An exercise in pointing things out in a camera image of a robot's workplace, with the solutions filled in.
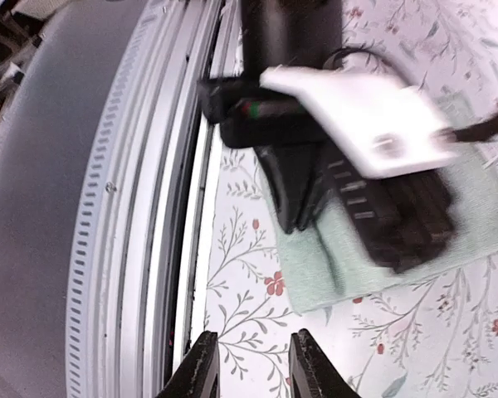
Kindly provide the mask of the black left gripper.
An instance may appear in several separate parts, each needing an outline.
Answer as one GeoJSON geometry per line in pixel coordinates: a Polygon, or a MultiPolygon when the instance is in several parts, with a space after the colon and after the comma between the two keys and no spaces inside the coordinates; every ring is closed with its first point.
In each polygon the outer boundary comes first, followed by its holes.
{"type": "Polygon", "coordinates": [[[439,171],[465,133],[395,62],[391,75],[347,71],[368,46],[342,42],[339,1],[244,1],[243,70],[201,80],[208,122],[256,154],[286,234],[308,236],[336,205],[359,250],[400,274],[452,240],[453,195],[439,171]]]}

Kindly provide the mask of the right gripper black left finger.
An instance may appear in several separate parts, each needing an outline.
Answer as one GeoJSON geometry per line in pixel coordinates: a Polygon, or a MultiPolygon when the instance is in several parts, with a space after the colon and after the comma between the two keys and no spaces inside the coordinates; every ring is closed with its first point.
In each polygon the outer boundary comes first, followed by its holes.
{"type": "Polygon", "coordinates": [[[157,398],[216,398],[220,396],[217,333],[205,331],[171,376],[157,398]]]}

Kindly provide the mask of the green towel with panda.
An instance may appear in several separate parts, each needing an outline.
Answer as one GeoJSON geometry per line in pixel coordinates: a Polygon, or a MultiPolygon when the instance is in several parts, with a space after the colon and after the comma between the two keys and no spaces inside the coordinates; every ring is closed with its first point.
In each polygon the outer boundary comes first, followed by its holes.
{"type": "Polygon", "coordinates": [[[341,153],[315,145],[312,168],[328,160],[334,197],[304,231],[279,226],[276,249],[291,305],[304,313],[413,284],[498,250],[498,172],[466,145],[437,171],[367,182],[341,153]]]}

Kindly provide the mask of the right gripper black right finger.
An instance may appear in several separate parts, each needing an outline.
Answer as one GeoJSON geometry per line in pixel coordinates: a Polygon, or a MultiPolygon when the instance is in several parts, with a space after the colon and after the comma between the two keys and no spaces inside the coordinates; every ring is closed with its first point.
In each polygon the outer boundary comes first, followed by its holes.
{"type": "Polygon", "coordinates": [[[292,397],[359,398],[306,328],[291,334],[289,370],[292,397]]]}

